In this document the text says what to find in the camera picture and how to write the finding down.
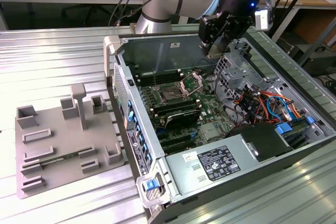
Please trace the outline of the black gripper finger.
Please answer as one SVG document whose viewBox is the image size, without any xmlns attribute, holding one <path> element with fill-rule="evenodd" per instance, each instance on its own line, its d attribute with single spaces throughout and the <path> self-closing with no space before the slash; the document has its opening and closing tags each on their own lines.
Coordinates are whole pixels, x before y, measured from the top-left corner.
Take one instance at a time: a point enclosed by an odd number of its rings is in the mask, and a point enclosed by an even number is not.
<svg viewBox="0 0 336 224">
<path fill-rule="evenodd" d="M 200 18 L 198 36 L 201 43 L 201 51 L 207 55 L 215 40 L 220 36 L 224 22 L 219 15 L 204 15 Z"/>
<path fill-rule="evenodd" d="M 230 17 L 224 28 L 222 51 L 228 51 L 233 40 L 239 39 L 253 23 L 251 17 Z"/>
</svg>

